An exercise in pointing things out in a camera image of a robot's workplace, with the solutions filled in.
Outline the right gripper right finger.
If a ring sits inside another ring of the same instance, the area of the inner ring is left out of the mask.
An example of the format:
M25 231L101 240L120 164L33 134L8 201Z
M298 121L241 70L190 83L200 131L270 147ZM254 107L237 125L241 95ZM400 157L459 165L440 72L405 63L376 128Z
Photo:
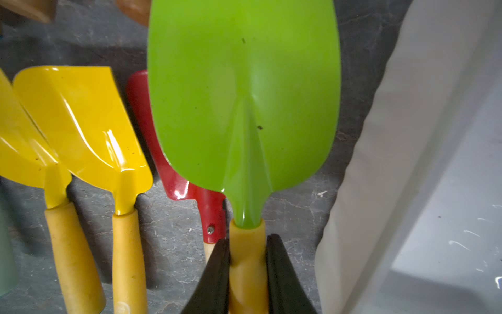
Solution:
M278 234L267 237L266 264L269 313L316 313Z

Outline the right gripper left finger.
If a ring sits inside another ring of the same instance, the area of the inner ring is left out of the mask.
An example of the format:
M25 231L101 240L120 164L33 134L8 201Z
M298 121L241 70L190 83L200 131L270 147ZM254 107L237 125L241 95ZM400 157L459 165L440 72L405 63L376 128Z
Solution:
M182 313L228 313L229 275L229 240L220 239L214 246L196 290L184 306Z

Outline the white plastic storage box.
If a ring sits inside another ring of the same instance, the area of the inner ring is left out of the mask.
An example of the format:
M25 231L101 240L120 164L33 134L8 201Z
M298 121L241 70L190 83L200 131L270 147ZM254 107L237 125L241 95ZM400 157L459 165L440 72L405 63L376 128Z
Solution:
M501 2L413 1L315 255L323 313L501 312Z

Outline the green trowel yellow handle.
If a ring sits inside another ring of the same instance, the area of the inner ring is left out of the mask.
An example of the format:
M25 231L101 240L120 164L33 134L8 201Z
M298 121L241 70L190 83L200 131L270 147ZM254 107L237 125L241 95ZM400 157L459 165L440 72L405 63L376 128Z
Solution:
M229 311L267 313L265 202L315 174L337 130L335 5L153 1L147 69L169 164L233 209Z

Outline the red shovel wooden handle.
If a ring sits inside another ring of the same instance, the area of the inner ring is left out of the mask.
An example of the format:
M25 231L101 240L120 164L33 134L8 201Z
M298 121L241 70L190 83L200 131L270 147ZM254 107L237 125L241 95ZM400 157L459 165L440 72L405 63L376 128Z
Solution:
M208 261L218 240L224 239L227 234L225 196L220 192L207 190L187 181L170 166L162 152L154 128L147 75L147 70L132 74L126 85L126 95L167 197L174 201L194 200L197 202L203 229L205 260Z

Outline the yellow shovel wooden handle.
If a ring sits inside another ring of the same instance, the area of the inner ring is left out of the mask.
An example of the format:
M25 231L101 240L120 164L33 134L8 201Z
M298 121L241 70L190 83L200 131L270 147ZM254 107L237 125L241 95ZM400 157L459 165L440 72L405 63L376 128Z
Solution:
M116 0L116 6L128 18L148 27L152 0Z

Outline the pale green trowel wooden handle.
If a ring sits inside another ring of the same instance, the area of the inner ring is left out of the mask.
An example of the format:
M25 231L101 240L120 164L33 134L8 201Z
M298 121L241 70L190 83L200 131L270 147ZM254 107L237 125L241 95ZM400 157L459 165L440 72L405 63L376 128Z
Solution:
M21 16L41 23L51 23L56 17L58 0L1 0L1 6Z

